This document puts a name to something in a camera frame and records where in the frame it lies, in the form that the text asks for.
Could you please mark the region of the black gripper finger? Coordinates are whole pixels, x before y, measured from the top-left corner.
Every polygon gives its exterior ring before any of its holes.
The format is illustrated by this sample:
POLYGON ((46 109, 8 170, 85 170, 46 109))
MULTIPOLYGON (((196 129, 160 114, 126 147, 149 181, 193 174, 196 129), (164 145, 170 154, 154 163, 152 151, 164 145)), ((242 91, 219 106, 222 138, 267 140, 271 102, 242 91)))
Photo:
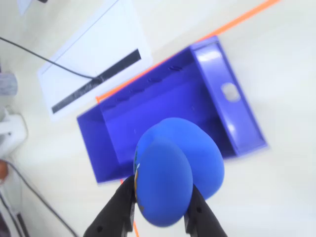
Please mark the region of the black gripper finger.
POLYGON ((125 237, 133 231, 134 176, 129 176, 86 229, 85 237, 125 237))
POLYGON ((184 215, 185 232, 191 237, 227 237, 198 188, 193 185, 191 201, 184 215))

